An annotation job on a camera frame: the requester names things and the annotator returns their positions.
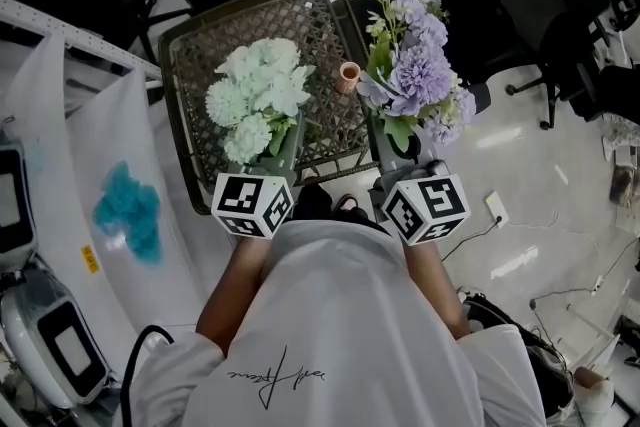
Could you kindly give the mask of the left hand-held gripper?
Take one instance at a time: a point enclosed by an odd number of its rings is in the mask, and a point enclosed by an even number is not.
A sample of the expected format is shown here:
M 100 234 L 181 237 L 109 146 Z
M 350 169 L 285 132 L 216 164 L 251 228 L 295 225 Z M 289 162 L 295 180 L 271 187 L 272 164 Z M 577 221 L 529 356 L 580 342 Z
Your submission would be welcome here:
M 294 206 L 291 186 L 304 142 L 301 110 L 282 141 L 277 157 L 253 164 L 230 162 L 216 177 L 211 214 L 230 234 L 272 239 Z

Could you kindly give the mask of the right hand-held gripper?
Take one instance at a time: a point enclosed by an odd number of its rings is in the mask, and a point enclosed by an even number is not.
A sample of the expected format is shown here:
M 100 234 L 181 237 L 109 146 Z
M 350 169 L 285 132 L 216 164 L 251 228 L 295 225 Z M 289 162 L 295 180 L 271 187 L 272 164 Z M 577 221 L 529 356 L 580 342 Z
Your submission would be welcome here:
M 459 176 L 441 159 L 398 170 L 399 157 L 376 115 L 368 114 L 367 130 L 372 159 L 380 171 L 393 171 L 369 189 L 376 221 L 392 223 L 408 246 L 454 233 L 471 215 Z

